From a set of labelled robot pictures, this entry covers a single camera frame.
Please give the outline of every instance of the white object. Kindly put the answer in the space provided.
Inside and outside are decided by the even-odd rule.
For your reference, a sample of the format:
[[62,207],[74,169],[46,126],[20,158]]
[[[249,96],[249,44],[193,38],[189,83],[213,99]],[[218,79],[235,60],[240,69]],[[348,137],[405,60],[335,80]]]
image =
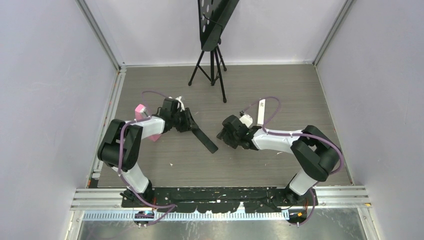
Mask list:
[[184,98],[183,98],[183,96],[179,96],[179,97],[175,98],[175,100],[177,100],[179,102],[179,104],[181,106],[181,112],[182,111],[185,111],[186,108],[184,107],[184,103],[183,103]]
[[[165,121],[160,117],[152,116],[149,120],[136,122],[133,125],[143,127],[143,131],[141,133],[141,140],[143,140],[150,136],[161,134],[164,131]],[[112,169],[115,170],[115,172],[118,172],[117,167],[112,167]],[[139,194],[144,193],[149,185],[149,179],[143,174],[137,163],[127,172],[122,171],[121,174]]]
[[[275,150],[293,154],[290,148],[293,142],[299,139],[299,136],[293,136],[295,133],[302,133],[302,130],[296,131],[278,131],[268,130],[273,133],[284,133],[289,136],[277,136],[267,134],[263,128],[256,131],[253,135],[252,142],[259,150]],[[288,184],[288,187],[297,195],[304,195],[312,186],[317,183],[317,180],[310,177],[303,169],[301,169]]]
[[290,181],[288,187],[299,196],[302,196],[316,183],[317,180],[310,177],[303,169],[301,169]]
[[[302,130],[296,131],[278,131],[278,130],[268,130],[273,133],[302,133]],[[299,136],[276,136],[267,134],[263,128],[257,130],[253,135],[252,142],[259,150],[275,150],[279,152],[286,152],[293,154],[292,149],[290,148],[294,141],[298,140]]]
[[257,125],[258,126],[264,125],[264,118],[265,118],[265,99],[262,99],[259,101],[259,104],[257,107]]
[[156,134],[161,134],[164,131],[165,121],[157,116],[152,116],[151,119],[147,121],[136,122],[133,125],[138,125],[143,127],[143,132],[141,134],[141,140]]
[[[115,172],[118,172],[117,167],[112,167]],[[145,192],[147,186],[149,185],[149,179],[143,174],[140,169],[138,163],[136,163],[131,169],[128,171],[121,172],[123,178],[134,188],[134,190],[142,194]]]
[[248,128],[253,124],[253,118],[249,114],[244,114],[239,118],[240,122],[246,125]]

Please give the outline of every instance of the black clamp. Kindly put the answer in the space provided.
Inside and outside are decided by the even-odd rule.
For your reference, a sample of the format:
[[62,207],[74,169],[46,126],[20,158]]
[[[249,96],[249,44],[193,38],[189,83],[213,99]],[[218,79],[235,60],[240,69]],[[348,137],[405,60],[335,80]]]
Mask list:
[[159,117],[165,121],[164,133],[171,130],[172,127],[175,127],[180,133],[191,131],[209,152],[213,154],[218,150],[215,143],[199,128],[193,119],[190,109],[186,107],[181,110],[178,100],[165,98],[162,107],[159,107],[156,114],[152,114],[152,116]]
[[255,133],[261,129],[261,126],[253,126],[248,128],[238,117],[231,115],[227,117],[223,122],[223,129],[216,136],[219,140],[222,140],[225,144],[236,149],[241,146],[244,149],[258,150],[253,144],[252,139]]

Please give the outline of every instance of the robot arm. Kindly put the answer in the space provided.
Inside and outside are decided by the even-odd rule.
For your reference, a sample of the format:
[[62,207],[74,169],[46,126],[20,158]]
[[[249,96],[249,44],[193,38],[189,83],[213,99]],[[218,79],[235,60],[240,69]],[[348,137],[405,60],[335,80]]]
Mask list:
[[[116,172],[119,165],[120,134],[125,124],[123,120],[112,120],[97,151],[98,159]],[[129,125],[123,134],[121,174],[138,194],[143,194],[145,199],[150,198],[152,183],[137,164],[141,141],[153,135],[166,133],[172,128],[176,128],[180,133],[193,132],[211,153],[218,150],[218,147],[200,130],[190,109],[183,107],[181,98],[165,98],[156,114],[150,119]]]
[[223,129],[217,138],[223,140],[234,149],[242,146],[251,150],[275,150],[294,154],[302,169],[293,177],[284,191],[284,198],[288,203],[297,204],[305,193],[317,182],[325,182],[333,170],[339,157],[337,152],[329,145],[304,136],[293,134],[312,134],[321,138],[328,138],[316,127],[307,126],[304,130],[278,131],[267,130],[261,126],[251,126],[252,118],[240,113],[241,117],[234,115],[227,117],[223,122]]

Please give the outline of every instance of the lavender wall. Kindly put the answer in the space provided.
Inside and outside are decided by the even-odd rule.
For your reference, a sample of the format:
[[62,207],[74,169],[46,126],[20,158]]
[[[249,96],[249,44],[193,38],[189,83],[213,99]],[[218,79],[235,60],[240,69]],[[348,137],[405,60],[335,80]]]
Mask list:
[[63,239],[116,76],[75,0],[0,3],[0,239]]
[[356,1],[318,65],[384,239],[423,239],[424,2]]
[[[127,65],[197,62],[201,52],[197,0],[86,1],[120,62]],[[224,60],[226,63],[312,62],[344,2],[240,0],[222,33],[220,49]]]

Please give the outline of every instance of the floor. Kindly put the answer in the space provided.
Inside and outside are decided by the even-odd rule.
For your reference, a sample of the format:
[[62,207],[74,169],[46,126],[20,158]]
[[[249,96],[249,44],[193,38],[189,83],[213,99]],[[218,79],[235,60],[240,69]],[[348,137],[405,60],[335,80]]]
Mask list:
[[[219,147],[211,154],[191,132],[165,133],[157,142],[144,140],[138,164],[156,187],[285,186],[300,170],[296,158],[273,150],[233,149],[216,138],[222,121],[261,97],[275,96],[281,110],[267,125],[272,130],[302,130],[318,127],[339,144],[317,73],[312,65],[230,65],[223,72],[227,103],[223,103],[219,81],[211,86],[197,71],[192,86],[187,83],[192,66],[128,68],[116,118],[134,119],[135,107],[142,103],[141,92],[153,90],[171,97],[183,96],[194,120]],[[156,111],[163,97],[148,93],[148,105]],[[265,118],[276,109],[272,99],[265,104]],[[257,106],[248,113],[255,117]],[[349,185],[346,169],[332,175],[321,186]],[[99,187],[124,187],[116,172],[104,166]]]

